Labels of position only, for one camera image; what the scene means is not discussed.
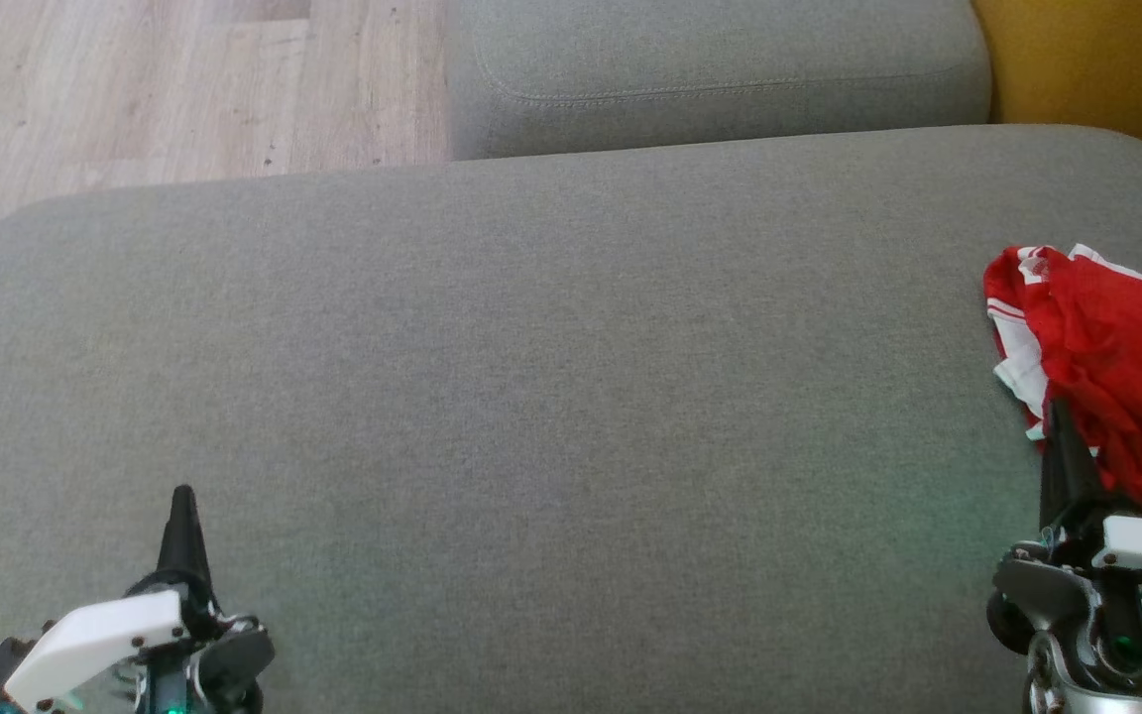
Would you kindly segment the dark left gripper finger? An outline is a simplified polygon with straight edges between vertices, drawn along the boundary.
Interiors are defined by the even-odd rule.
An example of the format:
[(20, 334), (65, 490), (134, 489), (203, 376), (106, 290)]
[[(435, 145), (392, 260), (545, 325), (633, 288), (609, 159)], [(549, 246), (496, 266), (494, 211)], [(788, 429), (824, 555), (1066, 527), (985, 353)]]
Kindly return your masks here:
[(187, 484), (172, 489), (171, 513), (164, 524), (156, 570), (187, 581), (206, 595), (214, 593), (196, 497)]

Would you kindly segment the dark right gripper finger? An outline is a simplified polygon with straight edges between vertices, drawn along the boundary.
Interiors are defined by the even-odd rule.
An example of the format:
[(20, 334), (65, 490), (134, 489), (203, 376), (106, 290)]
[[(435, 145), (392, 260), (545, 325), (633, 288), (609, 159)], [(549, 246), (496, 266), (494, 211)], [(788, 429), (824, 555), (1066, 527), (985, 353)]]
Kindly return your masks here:
[(1044, 420), (1042, 452), (1042, 532), (1078, 534), (1092, 512), (1104, 505), (1107, 491), (1095, 457), (1064, 398), (1053, 398)]

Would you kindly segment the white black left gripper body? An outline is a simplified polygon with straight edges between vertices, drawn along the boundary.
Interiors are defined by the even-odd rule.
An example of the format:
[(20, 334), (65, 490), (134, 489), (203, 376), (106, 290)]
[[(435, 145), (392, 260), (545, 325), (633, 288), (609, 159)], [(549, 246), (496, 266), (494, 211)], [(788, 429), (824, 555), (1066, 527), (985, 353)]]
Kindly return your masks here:
[(40, 637), (5, 639), (5, 711), (72, 713), (77, 688), (108, 673), (130, 687), (132, 713), (262, 713), (274, 655), (267, 627), (223, 613), (203, 575), (148, 575)]

